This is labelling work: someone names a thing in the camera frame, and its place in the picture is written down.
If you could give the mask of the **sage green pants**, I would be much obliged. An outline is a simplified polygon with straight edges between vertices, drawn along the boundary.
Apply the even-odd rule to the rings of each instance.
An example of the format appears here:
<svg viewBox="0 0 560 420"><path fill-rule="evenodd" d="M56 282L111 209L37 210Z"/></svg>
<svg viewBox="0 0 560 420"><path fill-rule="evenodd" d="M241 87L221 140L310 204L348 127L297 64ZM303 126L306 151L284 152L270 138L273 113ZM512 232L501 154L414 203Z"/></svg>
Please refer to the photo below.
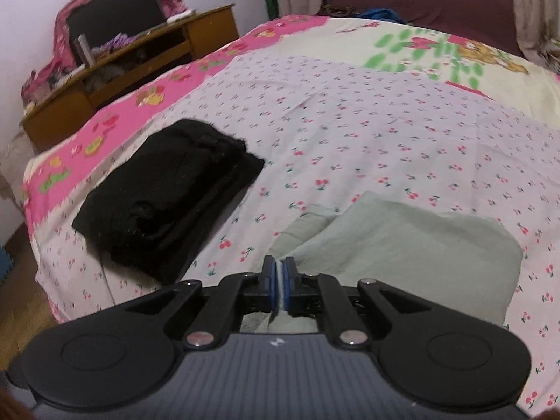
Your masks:
<svg viewBox="0 0 560 420"><path fill-rule="evenodd" d="M268 247L308 274L343 285L371 278L501 326L522 265L496 219L432 211L364 192L347 209L314 201Z"/></svg>

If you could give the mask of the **black folded garment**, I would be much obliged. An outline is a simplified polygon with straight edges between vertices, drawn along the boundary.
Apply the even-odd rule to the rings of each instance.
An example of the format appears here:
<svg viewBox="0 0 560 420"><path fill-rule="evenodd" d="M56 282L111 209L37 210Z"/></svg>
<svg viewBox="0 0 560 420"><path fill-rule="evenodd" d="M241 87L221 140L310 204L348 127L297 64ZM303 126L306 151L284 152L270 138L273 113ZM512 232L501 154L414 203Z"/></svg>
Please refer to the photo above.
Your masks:
<svg viewBox="0 0 560 420"><path fill-rule="evenodd" d="M116 264L172 285L264 166L243 140L181 119L87 194L72 226Z"/></svg>

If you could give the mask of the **cherry print bed sheet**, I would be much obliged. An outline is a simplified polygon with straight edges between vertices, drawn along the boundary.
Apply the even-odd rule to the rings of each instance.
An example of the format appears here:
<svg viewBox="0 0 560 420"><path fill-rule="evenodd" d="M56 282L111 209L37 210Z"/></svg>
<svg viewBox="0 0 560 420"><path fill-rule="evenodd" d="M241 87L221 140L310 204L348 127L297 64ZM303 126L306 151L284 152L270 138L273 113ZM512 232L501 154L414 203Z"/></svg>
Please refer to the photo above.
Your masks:
<svg viewBox="0 0 560 420"><path fill-rule="evenodd" d="M189 64L100 110L28 164L37 282L70 321L156 288L73 230L86 195L153 133L197 119L243 139L265 166L188 274L214 284L259 266L313 205L337 212L369 191L451 217L491 218L519 244L503 324L532 353L519 404L559 404L559 133L470 91L408 74L252 52Z"/></svg>

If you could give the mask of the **wooden tv cabinet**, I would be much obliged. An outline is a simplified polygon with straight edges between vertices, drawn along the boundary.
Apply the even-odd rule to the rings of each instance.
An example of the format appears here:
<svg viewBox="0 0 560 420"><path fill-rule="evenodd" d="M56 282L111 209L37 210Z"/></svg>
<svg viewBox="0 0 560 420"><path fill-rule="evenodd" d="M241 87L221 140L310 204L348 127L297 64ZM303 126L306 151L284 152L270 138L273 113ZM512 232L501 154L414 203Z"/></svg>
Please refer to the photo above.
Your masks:
<svg viewBox="0 0 560 420"><path fill-rule="evenodd" d="M79 70L27 113L23 129L35 151L44 152L76 133L114 100L237 38L231 5L156 28Z"/></svg>

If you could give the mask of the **pink yellow cartoon quilt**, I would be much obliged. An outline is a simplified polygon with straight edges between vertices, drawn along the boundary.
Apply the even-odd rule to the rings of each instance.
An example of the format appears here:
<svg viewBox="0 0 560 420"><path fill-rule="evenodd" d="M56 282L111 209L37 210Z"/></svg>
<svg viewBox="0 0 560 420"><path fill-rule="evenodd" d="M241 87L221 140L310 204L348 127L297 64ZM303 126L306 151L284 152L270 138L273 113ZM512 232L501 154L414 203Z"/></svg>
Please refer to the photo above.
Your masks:
<svg viewBox="0 0 560 420"><path fill-rule="evenodd" d="M437 80L559 125L559 76L491 45L428 28L325 16L285 16L262 24L200 60L178 66L48 143L28 163L24 209L32 229L156 113L216 74L238 55L269 50Z"/></svg>

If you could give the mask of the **blue cloth on sofa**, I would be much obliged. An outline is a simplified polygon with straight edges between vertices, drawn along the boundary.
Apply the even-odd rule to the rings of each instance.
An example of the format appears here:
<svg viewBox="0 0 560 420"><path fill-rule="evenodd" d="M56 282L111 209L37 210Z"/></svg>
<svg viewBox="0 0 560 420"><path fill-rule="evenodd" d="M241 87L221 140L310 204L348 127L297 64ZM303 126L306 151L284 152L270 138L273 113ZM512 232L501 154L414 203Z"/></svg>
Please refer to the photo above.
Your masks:
<svg viewBox="0 0 560 420"><path fill-rule="evenodd" d="M402 19L397 14L397 12L394 12L392 9L368 9L365 12L359 12L357 14L357 17L365 20L384 21L400 25L407 25L407 21Z"/></svg>

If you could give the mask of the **pink cloth over television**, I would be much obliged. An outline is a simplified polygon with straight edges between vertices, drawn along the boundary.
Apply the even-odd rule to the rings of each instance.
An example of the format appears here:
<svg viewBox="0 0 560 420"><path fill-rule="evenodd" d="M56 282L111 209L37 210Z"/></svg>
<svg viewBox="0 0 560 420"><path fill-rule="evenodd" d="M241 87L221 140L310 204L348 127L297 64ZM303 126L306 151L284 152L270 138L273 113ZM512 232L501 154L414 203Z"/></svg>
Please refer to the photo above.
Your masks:
<svg viewBox="0 0 560 420"><path fill-rule="evenodd" d="M63 71L75 69L75 60L71 50L70 28L68 17L81 7L93 0L70 0L57 13L53 28L52 59L39 72L31 71L21 89L21 98L24 106L30 103L39 103L39 99L33 94L42 85L48 83L48 79L53 75ZM156 0L160 4L165 18L175 16L181 12L186 12L187 7L183 0Z"/></svg>

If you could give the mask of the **black television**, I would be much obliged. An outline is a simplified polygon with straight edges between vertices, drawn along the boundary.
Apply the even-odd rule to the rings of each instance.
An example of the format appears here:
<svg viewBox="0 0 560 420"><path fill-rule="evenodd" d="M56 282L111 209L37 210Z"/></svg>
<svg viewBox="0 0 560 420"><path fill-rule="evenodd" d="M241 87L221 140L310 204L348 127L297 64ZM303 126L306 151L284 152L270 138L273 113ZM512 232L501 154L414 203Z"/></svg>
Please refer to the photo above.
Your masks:
<svg viewBox="0 0 560 420"><path fill-rule="evenodd" d="M165 21L158 0L91 0L66 19L71 44L84 35L91 48L101 47L118 34L131 37L147 32Z"/></svg>

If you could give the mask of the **maroon sofa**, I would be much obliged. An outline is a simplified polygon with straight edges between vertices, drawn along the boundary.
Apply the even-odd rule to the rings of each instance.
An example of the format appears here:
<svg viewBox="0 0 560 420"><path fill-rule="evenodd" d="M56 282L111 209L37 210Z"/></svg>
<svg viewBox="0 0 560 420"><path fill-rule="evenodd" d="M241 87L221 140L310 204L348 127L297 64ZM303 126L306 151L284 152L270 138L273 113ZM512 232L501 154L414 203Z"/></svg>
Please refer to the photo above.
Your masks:
<svg viewBox="0 0 560 420"><path fill-rule="evenodd" d="M355 12L392 9L409 24L489 44L523 57L516 40L512 0L327 0Z"/></svg>

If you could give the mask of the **beige right curtain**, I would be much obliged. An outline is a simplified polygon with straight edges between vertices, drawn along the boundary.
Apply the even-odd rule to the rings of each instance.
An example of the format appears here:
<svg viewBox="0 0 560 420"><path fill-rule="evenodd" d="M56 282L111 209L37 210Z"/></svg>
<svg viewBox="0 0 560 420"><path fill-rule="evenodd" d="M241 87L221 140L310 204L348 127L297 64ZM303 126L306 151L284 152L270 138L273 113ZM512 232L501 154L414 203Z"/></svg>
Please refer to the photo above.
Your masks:
<svg viewBox="0 0 560 420"><path fill-rule="evenodd" d="M512 0L516 40L530 62L555 70L559 52L559 0Z"/></svg>

